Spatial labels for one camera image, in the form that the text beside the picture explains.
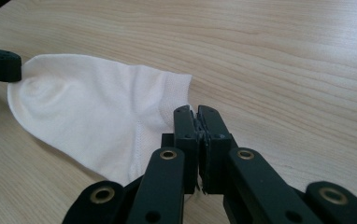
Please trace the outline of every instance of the light wood surface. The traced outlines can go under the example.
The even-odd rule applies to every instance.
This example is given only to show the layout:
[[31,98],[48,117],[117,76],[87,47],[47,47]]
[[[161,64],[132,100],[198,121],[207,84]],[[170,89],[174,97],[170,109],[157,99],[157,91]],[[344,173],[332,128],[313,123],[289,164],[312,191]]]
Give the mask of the light wood surface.
[[[192,74],[190,103],[218,109],[288,184],[357,195],[357,1],[14,0],[0,8],[0,49]],[[60,223],[101,179],[24,131],[0,83],[0,223]],[[228,223],[221,197],[194,195],[184,222]]]

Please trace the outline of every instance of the wooden table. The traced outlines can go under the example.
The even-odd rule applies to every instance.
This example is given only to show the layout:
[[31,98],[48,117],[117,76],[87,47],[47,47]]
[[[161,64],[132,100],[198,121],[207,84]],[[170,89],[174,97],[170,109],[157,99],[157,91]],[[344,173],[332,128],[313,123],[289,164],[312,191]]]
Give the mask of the wooden table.
[[[357,1],[14,0],[0,8],[0,49],[192,74],[190,103],[218,109],[288,184],[357,195]],[[0,223],[59,223],[101,179],[24,131],[0,83]],[[184,220],[228,223],[221,197],[200,193]]]

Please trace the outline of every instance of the tabletop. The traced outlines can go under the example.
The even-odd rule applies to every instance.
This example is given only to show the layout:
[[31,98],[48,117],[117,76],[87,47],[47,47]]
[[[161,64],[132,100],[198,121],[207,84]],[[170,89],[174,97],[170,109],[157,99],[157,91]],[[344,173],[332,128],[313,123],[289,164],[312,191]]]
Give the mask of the tabletop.
[[[357,1],[13,0],[0,49],[23,63],[76,53],[191,74],[191,105],[218,109],[289,185],[357,196]],[[0,83],[0,223],[60,223],[102,179],[26,132]],[[184,223],[228,223],[221,200],[195,193]]]

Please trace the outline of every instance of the sock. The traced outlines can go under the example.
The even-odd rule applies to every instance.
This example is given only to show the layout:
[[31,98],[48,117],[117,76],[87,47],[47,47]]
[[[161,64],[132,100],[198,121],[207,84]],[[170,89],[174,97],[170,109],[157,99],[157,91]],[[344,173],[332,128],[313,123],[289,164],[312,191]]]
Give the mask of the sock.
[[123,186],[143,175],[192,76],[84,55],[39,55],[7,87],[20,125]]

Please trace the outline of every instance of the sock cuff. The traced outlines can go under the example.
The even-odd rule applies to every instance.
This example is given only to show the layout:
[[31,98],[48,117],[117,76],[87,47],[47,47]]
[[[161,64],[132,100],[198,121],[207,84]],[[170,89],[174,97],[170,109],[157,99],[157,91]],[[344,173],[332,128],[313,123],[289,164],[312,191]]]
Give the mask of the sock cuff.
[[193,76],[187,74],[168,73],[164,84],[164,95],[159,104],[161,117],[173,129],[173,111],[182,105],[187,105],[188,91]]

